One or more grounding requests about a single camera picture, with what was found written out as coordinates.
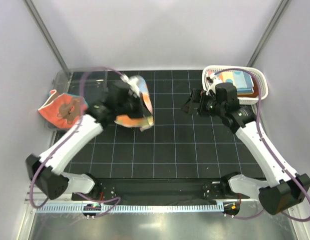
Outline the peach dotted towel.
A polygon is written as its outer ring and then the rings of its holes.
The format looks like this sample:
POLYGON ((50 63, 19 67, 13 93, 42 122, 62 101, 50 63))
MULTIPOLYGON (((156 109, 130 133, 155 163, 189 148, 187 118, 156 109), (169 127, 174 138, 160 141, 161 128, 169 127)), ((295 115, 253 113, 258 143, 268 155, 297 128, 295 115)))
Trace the peach dotted towel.
POLYGON ((135 109, 130 113, 116 117, 115 123, 126 128, 139 128, 141 132, 154 125, 153 106, 146 81, 140 75, 128 77, 123 74, 121 80, 130 86, 130 92, 136 97, 135 109))

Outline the light blue dotted towel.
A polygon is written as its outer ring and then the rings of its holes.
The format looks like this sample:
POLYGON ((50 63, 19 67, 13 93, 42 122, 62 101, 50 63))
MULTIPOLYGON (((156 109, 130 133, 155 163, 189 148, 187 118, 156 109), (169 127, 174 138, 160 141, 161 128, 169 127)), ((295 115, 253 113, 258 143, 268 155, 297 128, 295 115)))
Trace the light blue dotted towel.
POLYGON ((215 73, 212 71, 208 71, 207 74, 208 76, 211 75, 212 73, 214 73, 218 78, 220 78, 224 83, 233 83, 235 85, 235 81, 234 81, 234 75, 233 75, 234 71, 224 71, 221 73, 215 73))

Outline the brown towel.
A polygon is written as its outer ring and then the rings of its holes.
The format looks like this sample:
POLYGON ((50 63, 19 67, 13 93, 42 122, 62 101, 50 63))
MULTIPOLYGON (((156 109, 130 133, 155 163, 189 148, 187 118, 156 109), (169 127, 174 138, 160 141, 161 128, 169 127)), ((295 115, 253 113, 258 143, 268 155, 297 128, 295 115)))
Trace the brown towel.
POLYGON ((247 87, 245 88, 238 88, 237 94, 239 97, 249 97, 255 98, 258 96, 259 90, 257 86, 257 80, 251 76, 246 76, 245 83, 247 87))

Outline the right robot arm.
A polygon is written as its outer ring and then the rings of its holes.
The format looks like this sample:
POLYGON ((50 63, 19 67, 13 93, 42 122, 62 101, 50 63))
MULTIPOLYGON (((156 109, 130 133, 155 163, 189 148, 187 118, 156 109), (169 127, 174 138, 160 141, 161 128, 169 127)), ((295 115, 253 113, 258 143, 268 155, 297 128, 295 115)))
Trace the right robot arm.
POLYGON ((310 187, 310 177, 299 174, 279 154, 264 133, 257 115, 247 106, 241 106, 236 87, 219 83, 214 90, 193 89, 182 110, 196 111, 201 117, 219 117, 222 123, 248 148, 265 180, 257 180, 238 172, 221 178, 220 192, 225 198, 241 194, 260 202, 263 209, 276 215, 304 199, 310 187))

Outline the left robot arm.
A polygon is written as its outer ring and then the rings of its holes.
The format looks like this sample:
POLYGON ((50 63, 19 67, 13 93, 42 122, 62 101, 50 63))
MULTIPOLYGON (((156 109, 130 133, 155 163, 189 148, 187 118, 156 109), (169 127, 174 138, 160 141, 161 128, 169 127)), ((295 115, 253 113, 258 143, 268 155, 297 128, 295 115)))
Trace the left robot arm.
POLYGON ((65 168, 79 151, 114 123, 141 131, 152 127, 153 108, 148 86, 140 76, 116 80, 100 97, 84 105, 79 97, 79 115, 67 132, 40 155, 29 155, 26 169, 30 188, 37 187, 48 200, 76 193, 89 200, 100 196, 100 183, 89 173, 67 173, 65 168))

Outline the clear plastic bin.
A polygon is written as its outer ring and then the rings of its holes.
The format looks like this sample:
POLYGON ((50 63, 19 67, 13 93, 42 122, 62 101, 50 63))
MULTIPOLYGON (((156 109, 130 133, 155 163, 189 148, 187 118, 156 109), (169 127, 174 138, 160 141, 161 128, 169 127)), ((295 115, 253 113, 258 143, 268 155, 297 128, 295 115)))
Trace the clear plastic bin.
POLYGON ((53 89, 58 93, 68 93, 79 96, 80 80, 84 74, 88 74, 84 82, 83 97, 86 102, 97 100, 101 93, 107 89, 109 72, 105 67, 71 68, 69 71, 61 70, 53 80, 53 89))

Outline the black grid mat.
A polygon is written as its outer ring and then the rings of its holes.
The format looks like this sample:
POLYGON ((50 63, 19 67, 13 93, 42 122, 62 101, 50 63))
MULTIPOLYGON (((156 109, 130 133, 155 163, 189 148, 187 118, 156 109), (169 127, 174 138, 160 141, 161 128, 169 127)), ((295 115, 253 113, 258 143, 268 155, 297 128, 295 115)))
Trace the black grid mat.
POLYGON ((86 144, 65 172, 97 178, 219 178, 239 172, 261 178, 248 148, 220 120, 181 110, 201 71, 141 71, 150 92, 154 125, 140 131, 117 124, 86 144))

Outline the salmon pink towel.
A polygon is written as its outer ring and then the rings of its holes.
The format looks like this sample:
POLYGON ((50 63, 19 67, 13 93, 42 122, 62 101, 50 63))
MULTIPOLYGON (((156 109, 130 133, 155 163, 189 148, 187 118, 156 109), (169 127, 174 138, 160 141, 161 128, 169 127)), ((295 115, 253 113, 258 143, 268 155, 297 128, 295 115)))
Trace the salmon pink towel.
POLYGON ((49 91, 48 99, 38 109, 39 114, 58 129, 70 129, 88 108, 87 102, 78 95, 49 91))

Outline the white perforated basket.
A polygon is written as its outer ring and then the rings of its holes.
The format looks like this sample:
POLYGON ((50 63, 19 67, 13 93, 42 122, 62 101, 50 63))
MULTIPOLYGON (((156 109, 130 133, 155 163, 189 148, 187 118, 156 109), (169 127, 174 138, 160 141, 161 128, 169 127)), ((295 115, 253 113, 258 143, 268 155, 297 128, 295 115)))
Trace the white perforated basket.
POLYGON ((204 68, 202 72, 202 86, 205 91, 207 91, 207 77, 215 76, 214 73, 208 75, 207 72, 212 71, 217 74, 227 71, 241 71, 248 73, 252 78, 257 80, 258 86, 258 96, 257 97, 239 97, 239 102, 242 105, 254 105, 258 102, 258 99, 261 98, 262 100, 268 96, 268 86, 267 81, 264 74, 256 68, 253 67, 242 67, 242 66, 230 66, 230 65, 209 65, 204 68))

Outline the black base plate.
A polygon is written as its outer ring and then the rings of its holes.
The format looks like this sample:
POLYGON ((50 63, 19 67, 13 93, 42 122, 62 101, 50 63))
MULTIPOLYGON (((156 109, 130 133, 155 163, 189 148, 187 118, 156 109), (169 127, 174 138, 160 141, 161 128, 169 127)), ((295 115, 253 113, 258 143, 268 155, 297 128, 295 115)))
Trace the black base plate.
POLYGON ((237 199, 241 196, 219 178, 98 178, 92 190, 84 195, 93 200, 119 196, 154 201, 187 196, 202 199, 237 199))

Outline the aluminium rail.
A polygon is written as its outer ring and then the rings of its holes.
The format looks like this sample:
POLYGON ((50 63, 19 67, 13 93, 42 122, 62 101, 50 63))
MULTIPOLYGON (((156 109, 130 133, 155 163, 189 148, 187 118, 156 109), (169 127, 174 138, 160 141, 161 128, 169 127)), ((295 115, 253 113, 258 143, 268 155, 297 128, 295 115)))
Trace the aluminium rail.
MULTIPOLYGON (((292 194, 297 189, 293 186, 293 182, 289 181, 288 183, 282 182, 280 185, 275 187, 270 187, 267 182, 261 181, 259 179, 254 178, 245 178, 242 175, 236 176, 234 179, 231 179, 230 182, 222 180, 226 183, 226 185, 230 188, 230 190, 234 193, 241 194, 244 198, 258 199, 260 193, 270 193, 272 197, 279 197, 280 193, 284 194, 292 194)), ((28 193, 28 198, 33 199, 35 201, 39 201, 41 199, 48 200, 56 200, 58 198, 65 198, 66 196, 70 196, 73 201, 83 201, 86 198, 85 193, 79 194, 77 190, 71 190, 66 188, 65 186, 57 186, 53 188, 52 192, 44 193, 39 188, 34 188, 33 191, 28 193)), ((180 199, 173 198, 172 200, 168 200, 165 197, 161 197, 159 201, 151 200, 151 199, 122 199, 121 204, 123 205, 154 205, 154 206, 168 206, 168 205, 179 205, 179 204, 190 204, 192 201, 212 201, 216 199, 202 199, 202 198, 194 198, 190 196, 186 196, 180 199)))

